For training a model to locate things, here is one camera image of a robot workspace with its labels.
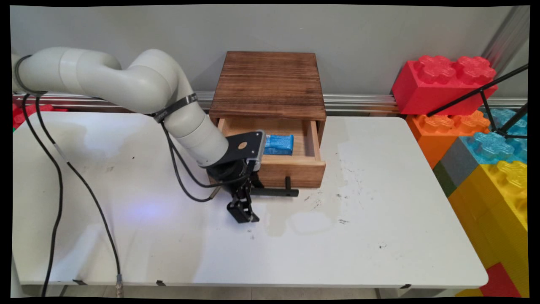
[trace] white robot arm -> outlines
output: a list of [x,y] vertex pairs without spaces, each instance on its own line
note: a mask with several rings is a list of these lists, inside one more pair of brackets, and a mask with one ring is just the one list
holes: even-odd
[[[227,210],[239,223],[259,221],[251,209],[250,193],[252,185],[264,188],[258,176],[264,130],[225,138],[199,106],[180,65],[166,53],[144,51],[125,70],[113,56],[91,50],[48,48],[26,58],[12,54],[11,85],[13,91],[34,95],[69,92],[99,97],[137,113],[157,113],[154,118],[161,121],[164,117],[166,130],[199,166],[220,181],[198,184],[207,188],[220,185],[229,192],[233,200]],[[240,148],[241,143],[247,147]],[[270,191],[268,195],[277,194]],[[286,195],[298,196],[298,190],[288,190]]]
[[[151,114],[193,90],[180,65],[168,54],[144,51],[125,70],[113,56],[91,50],[48,48],[15,65],[11,55],[12,90],[69,92],[99,97],[128,110]],[[165,117],[165,127],[202,167],[220,160],[228,142],[198,102],[189,103]]]

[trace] white table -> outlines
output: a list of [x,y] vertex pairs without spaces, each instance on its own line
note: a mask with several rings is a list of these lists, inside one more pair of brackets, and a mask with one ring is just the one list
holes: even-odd
[[[321,188],[300,189],[294,198],[255,197],[261,221],[245,224],[227,212],[224,191],[207,203],[185,196],[165,135],[150,117],[45,112],[43,118],[103,207],[126,285],[463,289],[487,283],[400,118],[328,117]],[[30,120],[60,162],[37,116]],[[79,179],[61,167],[64,212],[51,284],[113,285],[116,268],[98,210]],[[211,192],[180,171],[192,194]],[[57,208],[55,168],[23,124],[13,134],[12,235],[22,284],[43,282]]]

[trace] wooden top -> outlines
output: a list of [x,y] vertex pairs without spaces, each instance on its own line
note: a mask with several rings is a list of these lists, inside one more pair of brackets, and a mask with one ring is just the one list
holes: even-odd
[[238,116],[325,120],[315,54],[227,52],[210,118]]

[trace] drawer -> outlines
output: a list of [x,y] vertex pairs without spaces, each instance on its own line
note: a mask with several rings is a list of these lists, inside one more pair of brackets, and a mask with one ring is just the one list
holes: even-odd
[[269,135],[293,135],[293,155],[262,156],[259,178],[265,187],[285,187],[285,177],[291,177],[293,188],[321,186],[326,163],[321,160],[319,135],[315,121],[274,120],[265,118],[221,118],[219,130],[225,136],[262,129]]

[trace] table leg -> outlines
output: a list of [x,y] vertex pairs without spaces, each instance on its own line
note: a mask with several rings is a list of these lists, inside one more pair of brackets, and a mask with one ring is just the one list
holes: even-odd
[[24,294],[19,282],[19,275],[17,274],[17,267],[15,267],[15,260],[13,259],[13,253],[11,253],[11,298],[25,298],[28,297]]

